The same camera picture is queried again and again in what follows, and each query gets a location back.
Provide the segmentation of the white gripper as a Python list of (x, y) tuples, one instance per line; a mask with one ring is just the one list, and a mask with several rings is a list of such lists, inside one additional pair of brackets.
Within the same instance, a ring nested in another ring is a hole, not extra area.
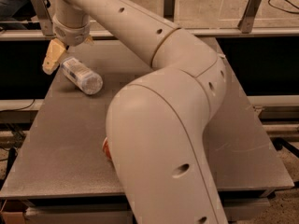
[(93, 38), (90, 34), (90, 24), (83, 27), (71, 28), (62, 24), (57, 16), (53, 17), (53, 32), (57, 38), (50, 41), (46, 57), (42, 64), (43, 71), (51, 75), (59, 66), (60, 60), (66, 54), (66, 46), (77, 46), (85, 41), (88, 45), (93, 45)]

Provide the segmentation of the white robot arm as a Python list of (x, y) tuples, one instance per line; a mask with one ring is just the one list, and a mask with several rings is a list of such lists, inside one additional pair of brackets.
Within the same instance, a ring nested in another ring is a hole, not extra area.
[(152, 68), (107, 111), (107, 141), (137, 224), (227, 224), (203, 142), (226, 93), (226, 67), (205, 42), (130, 0), (58, 0), (81, 9)]

